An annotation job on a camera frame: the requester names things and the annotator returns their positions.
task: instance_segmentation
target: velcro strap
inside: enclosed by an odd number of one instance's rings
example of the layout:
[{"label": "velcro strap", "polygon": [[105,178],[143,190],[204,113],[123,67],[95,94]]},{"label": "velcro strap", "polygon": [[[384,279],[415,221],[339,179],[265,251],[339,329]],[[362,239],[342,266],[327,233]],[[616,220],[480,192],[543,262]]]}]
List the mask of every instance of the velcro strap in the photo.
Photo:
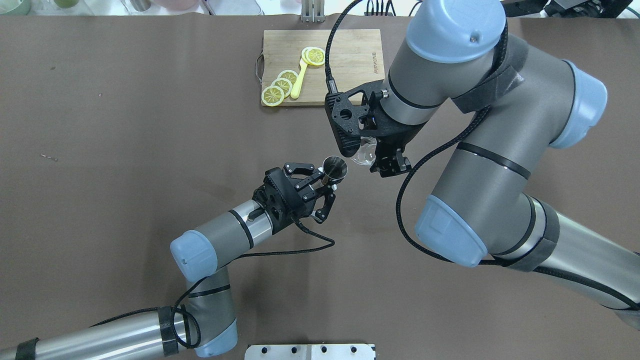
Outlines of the velcro strap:
[{"label": "velcro strap", "polygon": [[15,351],[15,360],[35,360],[36,359],[36,343],[38,338],[25,341],[18,345]]},{"label": "velcro strap", "polygon": [[507,53],[502,65],[473,89],[451,99],[463,113],[478,111],[520,86],[525,79],[522,70],[529,54],[529,44],[521,38],[509,36]]},{"label": "velcro strap", "polygon": [[158,308],[158,322],[160,323],[160,336],[162,336],[162,349],[164,356],[178,354],[178,341],[173,335],[173,317],[171,306]]},{"label": "velcro strap", "polygon": [[556,248],[558,238],[560,237],[560,221],[558,214],[547,203],[539,201],[542,205],[542,210],[545,212],[546,224],[545,232],[542,234],[542,238],[528,253],[524,254],[520,259],[516,260],[510,265],[506,265],[507,268],[518,270],[522,272],[530,272],[540,266],[544,260],[551,256],[551,253]]}]

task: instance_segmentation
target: lemon slice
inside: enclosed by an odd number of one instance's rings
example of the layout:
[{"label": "lemon slice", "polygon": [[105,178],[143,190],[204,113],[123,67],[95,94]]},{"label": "lemon slice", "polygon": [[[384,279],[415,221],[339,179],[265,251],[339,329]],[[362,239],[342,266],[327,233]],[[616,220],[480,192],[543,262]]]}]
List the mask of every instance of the lemon slice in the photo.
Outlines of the lemon slice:
[{"label": "lemon slice", "polygon": [[278,106],[282,104],[284,98],[284,90],[274,85],[267,86],[262,91],[262,103],[266,106]]},{"label": "lemon slice", "polygon": [[280,79],[280,78],[285,78],[291,81],[291,85],[295,85],[296,80],[298,80],[298,73],[293,70],[285,70],[278,74],[277,79]]},{"label": "lemon slice", "polygon": [[324,50],[319,47],[306,47],[302,50],[302,58],[309,65],[324,65]]},{"label": "lemon slice", "polygon": [[289,94],[291,94],[291,89],[293,88],[293,84],[291,83],[291,81],[285,78],[278,78],[273,80],[271,86],[277,86],[278,88],[281,88],[282,91],[284,91],[284,97],[289,96]]}]

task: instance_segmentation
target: metal bracket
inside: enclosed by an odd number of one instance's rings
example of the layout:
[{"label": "metal bracket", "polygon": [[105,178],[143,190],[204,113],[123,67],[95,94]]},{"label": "metal bracket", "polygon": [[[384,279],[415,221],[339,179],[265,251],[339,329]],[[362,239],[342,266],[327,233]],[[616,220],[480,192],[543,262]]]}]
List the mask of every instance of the metal bracket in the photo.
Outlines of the metal bracket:
[{"label": "metal bracket", "polygon": [[373,344],[252,345],[244,360],[375,360]]},{"label": "metal bracket", "polygon": [[324,0],[302,0],[302,22],[324,22]]}]

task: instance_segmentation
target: logo on cutting board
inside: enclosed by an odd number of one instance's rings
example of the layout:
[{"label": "logo on cutting board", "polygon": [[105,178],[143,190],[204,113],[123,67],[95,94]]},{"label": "logo on cutting board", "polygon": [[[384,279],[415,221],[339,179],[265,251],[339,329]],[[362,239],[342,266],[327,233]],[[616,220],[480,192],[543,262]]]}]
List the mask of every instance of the logo on cutting board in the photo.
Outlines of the logo on cutting board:
[{"label": "logo on cutting board", "polygon": [[379,74],[378,71],[378,55],[376,53],[371,53],[371,58],[373,59],[373,73]]}]

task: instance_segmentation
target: yellow utensil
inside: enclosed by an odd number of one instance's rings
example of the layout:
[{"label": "yellow utensil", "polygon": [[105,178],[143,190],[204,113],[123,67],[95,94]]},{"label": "yellow utensil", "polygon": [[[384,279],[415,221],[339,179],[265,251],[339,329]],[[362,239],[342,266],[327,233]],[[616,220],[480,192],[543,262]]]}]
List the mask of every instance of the yellow utensil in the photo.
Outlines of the yellow utensil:
[{"label": "yellow utensil", "polygon": [[300,90],[302,89],[302,79],[305,77],[305,72],[307,71],[307,62],[304,58],[300,58],[300,73],[298,74],[298,79],[296,83],[293,84],[293,89],[291,90],[291,99],[297,99],[300,97]]}]

